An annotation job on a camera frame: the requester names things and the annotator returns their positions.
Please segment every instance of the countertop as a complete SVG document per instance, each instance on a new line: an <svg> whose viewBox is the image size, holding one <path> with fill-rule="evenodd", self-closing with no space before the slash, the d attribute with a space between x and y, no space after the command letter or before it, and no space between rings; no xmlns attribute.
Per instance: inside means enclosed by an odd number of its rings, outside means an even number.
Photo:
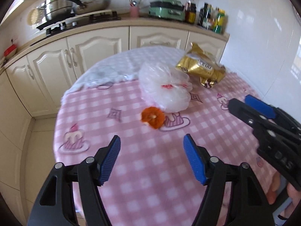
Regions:
<svg viewBox="0 0 301 226"><path fill-rule="evenodd" d="M109 22L100 22L95 24L89 24L84 25L80 27L76 27L74 29L70 29L61 33L58 33L56 35L53 35L45 40L42 40L33 46L30 46L31 44L45 38L45 35L40 35L36 37L35 39L31 40L30 42L26 43L26 45L21 46L21 49L17 51L17 53L14 55L12 59L10 59L4 67L0 69L0 74L11 64L13 64L18 59L22 58L29 52L44 46L50 42L53 42L55 40L59 40L61 38L71 36L74 34L82 33L85 31L91 31L96 29L103 29L103 28L112 28L112 27L121 27L121 26L153 26L153 27L166 27L166 28L174 28L174 29L181 29L181 30L187 30L192 31L204 35L208 35L223 41L228 41L229 34L225 33L223 35L216 34L213 31L205 30L199 26L196 25L189 25L183 22L177 22L177 21L167 21L167 20L161 20L161 19L151 19L151 18L137 18L137 19L131 19L131 18L122 18L122 20L116 20L116 21L109 21Z"/></svg>

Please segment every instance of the green electric cooker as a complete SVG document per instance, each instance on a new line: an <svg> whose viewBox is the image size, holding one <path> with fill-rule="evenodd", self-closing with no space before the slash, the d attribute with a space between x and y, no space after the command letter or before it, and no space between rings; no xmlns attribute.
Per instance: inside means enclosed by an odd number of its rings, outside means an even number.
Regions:
<svg viewBox="0 0 301 226"><path fill-rule="evenodd" d="M164 19L185 20L184 6L179 0L156 0L150 3L149 15Z"/></svg>

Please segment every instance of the gold snack package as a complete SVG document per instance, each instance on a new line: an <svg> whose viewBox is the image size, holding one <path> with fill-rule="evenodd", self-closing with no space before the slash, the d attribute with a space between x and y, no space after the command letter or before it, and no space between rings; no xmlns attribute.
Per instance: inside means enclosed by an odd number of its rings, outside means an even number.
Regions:
<svg viewBox="0 0 301 226"><path fill-rule="evenodd" d="M203 51L195 42L192 42L192 48L181 58L176 68L199 76L201 84L206 88L218 84L226 74L226 68L218 64L211 53Z"/></svg>

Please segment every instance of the silver rivet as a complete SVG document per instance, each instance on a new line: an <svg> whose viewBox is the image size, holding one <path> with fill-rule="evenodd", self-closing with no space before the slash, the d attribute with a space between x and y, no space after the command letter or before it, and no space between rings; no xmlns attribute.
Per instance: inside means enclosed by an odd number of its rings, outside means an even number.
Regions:
<svg viewBox="0 0 301 226"><path fill-rule="evenodd" d="M244 168L244 169L248 169L250 167L250 165L246 162L244 162L243 164L241 164L241 166Z"/></svg>
<svg viewBox="0 0 301 226"><path fill-rule="evenodd" d="M271 130L268 130L268 134L270 134L272 137L276 137L276 134Z"/></svg>
<svg viewBox="0 0 301 226"><path fill-rule="evenodd" d="M86 159L87 163L93 163L94 162L94 157L90 156Z"/></svg>
<svg viewBox="0 0 301 226"><path fill-rule="evenodd" d="M60 169L62 166L63 166L63 163L61 163L61 162L58 162L55 164L56 169Z"/></svg>
<svg viewBox="0 0 301 226"><path fill-rule="evenodd" d="M212 157L210 157L210 161L212 163L217 163L217 162L219 162L219 159L216 156L212 156Z"/></svg>

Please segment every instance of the blue gripper pad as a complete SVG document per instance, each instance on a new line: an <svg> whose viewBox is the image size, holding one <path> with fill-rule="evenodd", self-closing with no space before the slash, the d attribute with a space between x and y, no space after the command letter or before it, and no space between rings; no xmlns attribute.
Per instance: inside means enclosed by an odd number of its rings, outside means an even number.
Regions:
<svg viewBox="0 0 301 226"><path fill-rule="evenodd" d="M190 138L190 135L184 136L183 146L187 159L189 160L190 166L195 174L195 178L200 181L202 185L204 185L207 181L204 164L201 160L201 157L198 155L198 147L192 138Z"/></svg>
<svg viewBox="0 0 301 226"><path fill-rule="evenodd" d="M120 152L120 147L121 147L120 137L115 135L108 146L109 151L107 152L106 157L104 158L102 165L100 167L100 177L98 180L100 181L101 185L103 185L104 182L109 180L113 166Z"/></svg>
<svg viewBox="0 0 301 226"><path fill-rule="evenodd" d="M259 113L261 113L268 119L276 118L276 114L271 106L253 97L252 95L246 96L245 103L253 109L257 110Z"/></svg>

